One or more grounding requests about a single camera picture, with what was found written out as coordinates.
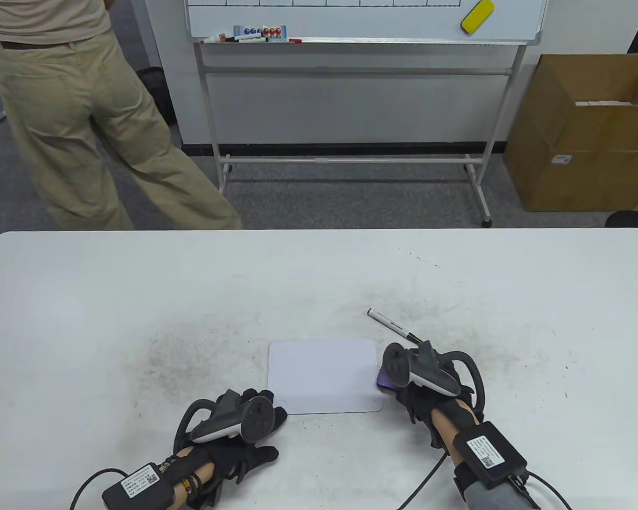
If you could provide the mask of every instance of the khaki pants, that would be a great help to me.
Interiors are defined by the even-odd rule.
[[[95,136],[176,228],[241,228],[234,208],[173,146],[112,32],[53,48],[0,46],[0,94],[35,189],[61,228],[133,228]]]

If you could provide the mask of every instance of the white wall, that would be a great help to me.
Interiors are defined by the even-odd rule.
[[[184,143],[208,143],[183,0],[146,0]],[[543,41],[529,48],[499,139],[542,53],[626,53],[638,0],[550,0]],[[508,66],[513,49],[419,45],[209,47],[212,65]],[[479,141],[506,78],[209,77],[220,143]]]

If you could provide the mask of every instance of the whiteboard stand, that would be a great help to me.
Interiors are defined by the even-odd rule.
[[[442,68],[442,67],[363,67],[363,68],[346,68],[346,67],[326,67],[326,66],[300,66],[300,67],[237,67],[237,66],[209,66],[205,63],[203,54],[203,42],[194,44],[194,52],[198,66],[198,77],[203,90],[203,99],[205,101],[205,111],[210,131],[210,143],[213,147],[213,156],[215,158],[215,167],[217,168],[217,184],[220,192],[224,194],[227,185],[227,178],[232,171],[234,163],[271,163],[278,165],[280,163],[316,163],[318,165],[326,165],[328,163],[385,163],[385,164],[407,164],[407,165],[433,165],[433,164],[458,164],[463,165],[468,177],[468,181],[473,190],[473,195],[477,201],[477,206],[482,214],[482,226],[490,228],[492,226],[491,212],[482,191],[482,180],[486,173],[489,158],[491,158],[494,144],[498,136],[499,125],[506,110],[506,102],[513,90],[516,76],[520,70],[523,58],[525,57],[526,44],[520,44],[515,53],[513,65],[508,68]],[[472,158],[465,155],[463,158],[265,158],[265,157],[234,157],[231,155],[222,156],[220,153],[220,145],[217,142],[217,128],[215,125],[215,116],[213,114],[213,106],[211,102],[210,92],[208,90],[209,74],[266,74],[266,75],[294,75],[294,76],[312,76],[312,75],[340,75],[340,76],[359,76],[359,77],[375,77],[384,75],[401,75],[401,76],[508,76],[506,86],[503,88],[503,95],[499,101],[499,109],[491,128],[491,134],[486,143],[484,153],[481,158]],[[475,165],[479,166],[479,172],[475,170]]]

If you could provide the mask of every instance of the yellow eraser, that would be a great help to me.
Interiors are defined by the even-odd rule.
[[[468,36],[472,36],[492,12],[494,12],[494,2],[492,2],[492,0],[480,0],[480,2],[473,7],[473,10],[460,22],[460,27]]]

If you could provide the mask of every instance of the hand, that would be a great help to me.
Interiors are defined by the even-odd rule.
[[[460,384],[460,376],[454,368],[454,363],[448,361],[441,365],[441,368],[447,372],[450,376],[455,378]],[[440,432],[436,429],[432,420],[433,410],[439,410],[445,416],[448,416],[453,422],[462,420],[467,425],[473,425],[474,415],[468,413],[465,408],[458,405],[458,400],[467,404],[468,408],[472,409],[472,394],[473,389],[468,386],[461,385],[461,394],[457,397],[445,396],[430,388],[424,386],[418,386],[415,383],[409,383],[406,387],[396,392],[397,401],[407,408],[409,412],[409,418],[411,423],[416,423],[416,420],[423,422],[428,430],[430,430],[431,443],[433,448],[444,448],[444,441]],[[482,415],[477,416],[477,419],[482,422]]]
[[[267,398],[271,403],[274,402],[274,394],[271,391],[264,389],[258,392],[251,388],[244,391],[238,400],[238,404],[246,403],[258,395]],[[220,395],[216,403],[219,403],[223,396],[224,394]],[[274,427],[270,435],[285,423],[287,417],[288,414],[284,408],[280,406],[274,408]],[[180,442],[175,442],[176,451],[190,446],[193,446],[194,449],[202,450],[207,454],[210,461],[214,463],[214,473],[210,481],[200,488],[197,497],[191,498],[187,503],[192,508],[201,508],[204,504],[208,504],[211,507],[214,506],[220,499],[224,480],[236,478],[238,485],[244,480],[249,471],[263,464],[276,461],[279,456],[279,451],[275,447],[256,447],[254,444],[245,442],[241,436],[221,437],[207,443],[193,444],[185,435]]]

